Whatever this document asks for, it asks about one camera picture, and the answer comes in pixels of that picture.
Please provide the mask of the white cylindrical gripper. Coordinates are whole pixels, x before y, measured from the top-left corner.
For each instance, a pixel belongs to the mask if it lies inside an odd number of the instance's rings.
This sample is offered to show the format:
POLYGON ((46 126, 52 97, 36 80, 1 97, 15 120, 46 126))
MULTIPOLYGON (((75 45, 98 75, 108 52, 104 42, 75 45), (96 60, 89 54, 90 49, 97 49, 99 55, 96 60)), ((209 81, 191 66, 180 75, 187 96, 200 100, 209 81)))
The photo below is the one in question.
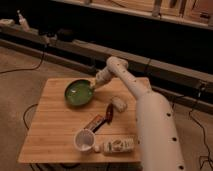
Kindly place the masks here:
POLYGON ((90 84, 90 89, 95 90, 97 89, 97 85, 102 86, 109 83, 113 78, 113 73, 105 67, 104 69, 97 72, 95 77, 95 83, 90 84))

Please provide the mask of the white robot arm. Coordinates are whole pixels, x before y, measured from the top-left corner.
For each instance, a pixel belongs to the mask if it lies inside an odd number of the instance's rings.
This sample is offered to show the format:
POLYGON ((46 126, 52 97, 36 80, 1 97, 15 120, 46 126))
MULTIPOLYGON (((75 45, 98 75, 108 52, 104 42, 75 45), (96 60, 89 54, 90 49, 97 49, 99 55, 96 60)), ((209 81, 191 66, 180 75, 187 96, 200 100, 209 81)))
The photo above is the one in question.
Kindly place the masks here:
POLYGON ((94 88, 118 77, 136 100, 137 138, 143 171, 186 171, 173 110, 162 94, 128 71, 128 61, 111 56, 95 76, 94 88))

